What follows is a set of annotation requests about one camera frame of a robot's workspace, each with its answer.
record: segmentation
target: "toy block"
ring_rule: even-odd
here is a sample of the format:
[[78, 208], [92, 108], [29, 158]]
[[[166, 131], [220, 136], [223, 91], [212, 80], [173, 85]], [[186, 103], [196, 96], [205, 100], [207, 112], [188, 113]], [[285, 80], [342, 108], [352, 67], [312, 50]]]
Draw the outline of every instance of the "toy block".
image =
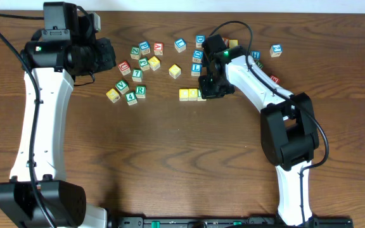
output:
[[119, 93], [115, 89], [111, 89], [106, 92], [106, 96], [112, 101], [112, 103], [115, 103], [120, 99]]
[[260, 68], [260, 70], [264, 67], [264, 65], [260, 61], [256, 61], [255, 63]]
[[119, 63], [118, 67], [119, 67], [120, 73], [122, 73], [123, 76], [125, 76], [131, 72], [131, 67], [129, 66], [129, 64], [126, 61]]
[[146, 86], [143, 85], [136, 86], [136, 97], [146, 98]]
[[225, 43], [226, 47], [229, 47], [229, 39], [228, 38], [223, 38], [222, 37], [223, 42]]
[[180, 53], [181, 51], [184, 51], [187, 48], [187, 44], [185, 43], [185, 41], [183, 39], [178, 39], [174, 43], [174, 47]]
[[139, 60], [139, 66], [140, 66], [140, 69], [142, 69], [142, 71], [150, 69], [149, 62], [147, 61], [147, 58], [140, 59]]
[[125, 94], [125, 92], [129, 91], [129, 86], [127, 86], [124, 80], [120, 80], [115, 86], [121, 94]]
[[170, 67], [169, 73], [170, 73], [171, 77], [176, 79], [176, 78], [178, 78], [178, 76], [180, 76], [181, 69], [177, 65], [174, 64], [172, 67]]
[[134, 105], [138, 103], [138, 100], [136, 99], [136, 95], [134, 94], [134, 92], [126, 94], [125, 97], [128, 105]]
[[274, 76], [274, 75], [270, 76], [270, 79], [271, 79], [273, 82], [275, 82], [276, 84], [278, 84], [278, 83], [279, 83], [279, 78], [277, 78], [277, 77], [276, 77], [276, 76]]
[[254, 60], [260, 59], [260, 51], [252, 51], [250, 52], [250, 55], [253, 57]]
[[202, 66], [197, 63], [193, 63], [191, 67], [191, 76], [201, 76]]
[[198, 35], [195, 37], [195, 46], [197, 48], [202, 48], [202, 43], [205, 41], [204, 35]]
[[139, 44], [139, 48], [142, 52], [142, 55], [146, 55], [150, 53], [150, 45], [149, 42], [144, 41]]
[[198, 90], [197, 94], [198, 94], [198, 98], [196, 99], [197, 101], [206, 101], [206, 99], [202, 99], [201, 90]]
[[229, 48], [234, 48], [237, 45], [239, 45], [239, 41], [238, 40], [229, 40]]
[[140, 51], [140, 48], [138, 47], [132, 47], [131, 51], [131, 58], [134, 60], [140, 59], [140, 56], [142, 55], [142, 52]]
[[271, 48], [270, 48], [271, 57], [278, 57], [281, 55], [282, 52], [283, 52], [283, 48], [281, 47], [280, 44], [275, 44], [275, 45], [271, 46]]
[[180, 89], [180, 101], [187, 101], [189, 98], [188, 89]]
[[141, 82], [143, 80], [143, 71], [138, 69], [133, 69], [132, 80], [134, 82]]
[[163, 43], [155, 43], [155, 55], [163, 55], [164, 44]]
[[156, 56], [153, 56], [149, 59], [150, 68], [155, 71], [160, 68], [160, 60]]
[[198, 99], [198, 89], [188, 89], [188, 101], [196, 101]]
[[194, 50], [193, 62], [194, 63], [201, 63], [202, 62], [202, 56], [203, 56], [203, 52], [202, 51]]

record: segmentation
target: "blue block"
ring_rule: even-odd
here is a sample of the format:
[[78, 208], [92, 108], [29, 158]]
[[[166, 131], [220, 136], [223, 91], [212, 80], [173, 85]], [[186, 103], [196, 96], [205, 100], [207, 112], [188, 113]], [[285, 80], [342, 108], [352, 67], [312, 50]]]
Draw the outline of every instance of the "blue block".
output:
[[191, 68], [191, 71], [201, 72], [202, 71], [202, 66], [200, 64], [193, 63], [193, 67]]
[[139, 47], [141, 50], [146, 50], [146, 49], [150, 48], [150, 45], [149, 45], [149, 42], [144, 41], [139, 44]]
[[196, 42], [203, 42], [205, 41], [205, 36], [204, 35], [198, 35], [196, 36]]
[[202, 59], [202, 56], [203, 56], [203, 52], [202, 51], [199, 51], [199, 50], [195, 50], [194, 51], [194, 54], [193, 54], [193, 57], [194, 58]]
[[275, 45], [272, 46], [272, 51], [274, 51], [275, 53], [276, 52], [282, 52], [283, 48], [281, 47], [280, 44], [275, 44]]
[[250, 53], [250, 55], [253, 57], [253, 59], [255, 60], [259, 60], [260, 59], [260, 51], [252, 51]]
[[183, 39], [178, 39], [178, 40], [176, 41], [176, 45], [177, 45], [177, 47], [181, 48], [181, 47], [183, 47], [184, 45], [186, 45], [186, 43], [185, 43], [185, 41], [184, 41]]

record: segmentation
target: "wood grain surface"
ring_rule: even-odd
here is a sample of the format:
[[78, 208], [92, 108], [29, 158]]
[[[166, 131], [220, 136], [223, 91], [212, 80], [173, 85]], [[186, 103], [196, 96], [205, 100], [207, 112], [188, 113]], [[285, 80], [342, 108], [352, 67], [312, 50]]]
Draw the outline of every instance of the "wood grain surface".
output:
[[[41, 15], [41, 12], [15, 12]], [[190, 74], [195, 35], [208, 35], [228, 20], [254, 31], [265, 73], [294, 92], [305, 91], [330, 140], [331, 154], [310, 174], [310, 204], [318, 216], [349, 216], [365, 227], [365, 15], [291, 13], [99, 12], [117, 63], [138, 67], [129, 51], [139, 42], [165, 44], [156, 72], [144, 72], [145, 100], [113, 104], [105, 92], [131, 74], [118, 68], [75, 88], [67, 112], [67, 181], [86, 190], [87, 200], [117, 212], [148, 217], [248, 217], [273, 214], [278, 206], [275, 168], [260, 146], [259, 114], [237, 91], [223, 99], [179, 102], [178, 89], [198, 87]], [[0, 18], [0, 31], [21, 50], [42, 22]], [[230, 25], [220, 34], [247, 46], [248, 31]], [[187, 50], [177, 53], [183, 38]], [[281, 44], [279, 58], [269, 56]], [[182, 68], [174, 80], [173, 64]], [[77, 83], [87, 82], [88, 77]], [[25, 85], [18, 60], [0, 41], [0, 182], [8, 181], [19, 147]], [[323, 157], [321, 146], [315, 162]], [[0, 227], [13, 227], [0, 210]]]

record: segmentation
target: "yellow block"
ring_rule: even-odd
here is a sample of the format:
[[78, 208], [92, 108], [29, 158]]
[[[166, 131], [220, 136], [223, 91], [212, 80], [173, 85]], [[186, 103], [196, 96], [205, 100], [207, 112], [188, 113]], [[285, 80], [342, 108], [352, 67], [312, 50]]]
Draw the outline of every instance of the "yellow block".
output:
[[160, 61], [156, 56], [153, 56], [149, 59], [149, 64], [150, 66], [155, 67], [156, 65], [160, 64]]
[[188, 101], [196, 101], [198, 99], [198, 89], [188, 89]]
[[239, 45], [239, 41], [238, 40], [229, 40], [229, 48], [234, 48], [237, 45]]
[[119, 93], [115, 89], [108, 91], [106, 96], [112, 101], [112, 103], [115, 103], [120, 99]]
[[180, 89], [180, 101], [187, 101], [188, 97], [188, 89]]

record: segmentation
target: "black cable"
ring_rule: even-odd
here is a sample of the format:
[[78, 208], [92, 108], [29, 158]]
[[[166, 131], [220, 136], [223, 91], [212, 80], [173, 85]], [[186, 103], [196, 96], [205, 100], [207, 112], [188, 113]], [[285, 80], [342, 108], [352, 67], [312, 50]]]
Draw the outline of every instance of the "black cable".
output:
[[316, 128], [319, 130], [319, 132], [322, 135], [322, 139], [323, 139], [323, 143], [324, 143], [324, 148], [325, 148], [325, 152], [324, 152], [324, 157], [323, 159], [313, 165], [309, 165], [307, 167], [303, 167], [301, 168], [300, 172], [299, 172], [299, 176], [300, 176], [300, 195], [301, 195], [301, 213], [302, 213], [302, 224], [305, 224], [305, 212], [304, 212], [304, 185], [303, 185], [303, 179], [304, 179], [304, 171], [310, 168], [316, 168], [316, 167], [320, 167], [321, 165], [323, 165], [326, 160], [329, 157], [329, 142], [328, 142], [328, 138], [326, 137], [326, 134], [324, 133], [322, 127], [320, 126], [319, 122], [312, 116], [312, 114], [309, 113], [308, 110], [306, 110], [304, 107], [300, 106], [299, 104], [297, 104], [296, 102], [294, 102], [293, 100], [291, 100], [290, 98], [287, 98], [286, 96], [280, 94], [277, 89], [271, 87], [267, 82], [265, 82], [264, 80], [262, 80], [255, 72], [254, 69], [252, 68], [251, 64], [248, 61], [248, 56], [250, 54], [250, 46], [252, 45], [252, 41], [253, 41], [253, 30], [252, 28], [246, 24], [245, 22], [241, 22], [241, 21], [229, 21], [229, 22], [225, 22], [222, 25], [219, 25], [217, 28], [215, 28], [214, 31], [212, 31], [212, 33], [209, 35], [211, 36], [212, 34], [214, 34], [218, 29], [220, 29], [222, 26], [227, 25], [229, 23], [239, 23], [242, 24], [244, 26], [247, 27], [247, 29], [250, 32], [250, 43], [247, 47], [247, 51], [246, 51], [246, 64], [247, 64], [247, 68], [249, 71], [251, 71], [254, 76], [257, 78], [257, 80], [259, 80], [264, 86], [266, 86], [271, 92], [273, 92], [273, 94], [279, 96], [280, 98], [284, 99], [285, 101], [289, 102], [291, 105], [293, 105], [294, 107], [298, 108], [300, 111], [304, 112], [306, 114], [306, 116], [312, 120], [312, 122], [314, 122], [314, 125], [316, 126]]
[[88, 39], [91, 34], [93, 33], [93, 21], [91, 20], [91, 17], [89, 16], [89, 14], [83, 9], [83, 7], [81, 6], [77, 6], [77, 9], [79, 9], [88, 19], [89, 22], [89, 26], [88, 26], [88, 30], [86, 32], [86, 38]]
[[92, 84], [92, 83], [94, 83], [95, 82], [95, 75], [92, 73], [92, 72], [88, 72], [89, 73], [89, 76], [91, 76], [91, 78], [92, 78], [92, 82], [86, 82], [86, 83], [84, 83], [84, 84], [80, 84], [80, 85], [74, 85], [74, 86], [85, 86], [85, 85], [89, 85], [89, 84]]
[[[29, 19], [29, 20], [42, 20], [43, 19], [43, 17], [37, 17], [37, 16], [17, 16], [17, 15], [5, 15], [5, 14], [1, 14], [1, 13], [0, 13], [0, 16], [7, 17], [7, 18]], [[42, 211], [43, 215], [45, 216], [46, 220], [49, 222], [49, 225], [52, 228], [56, 228], [56, 225], [54, 224], [46, 207], [44, 206], [44, 203], [41, 199], [42, 196], [40, 195], [40, 192], [37, 190], [37, 185], [36, 185], [36, 181], [35, 181], [35, 167], [34, 167], [33, 155], [34, 155], [34, 146], [35, 146], [37, 117], [39, 115], [39, 106], [41, 103], [40, 90], [39, 90], [39, 87], [37, 86], [34, 76], [32, 75], [32, 71], [26, 65], [25, 61], [22, 59], [22, 57], [20, 56], [18, 51], [12, 46], [12, 44], [1, 33], [0, 33], [0, 39], [8, 46], [8, 48], [12, 51], [12, 53], [16, 56], [16, 58], [18, 58], [18, 60], [24, 67], [26, 73], [28, 74], [30, 81], [32, 82], [32, 85], [35, 89], [35, 112], [34, 112], [34, 116], [33, 116], [32, 130], [30, 131], [30, 140], [29, 140], [30, 141], [29, 142], [29, 160], [28, 160], [29, 175], [30, 175], [30, 181], [32, 183], [31, 186], [32, 186], [33, 194], [35, 196], [36, 203], [41, 208], [41, 211]]]

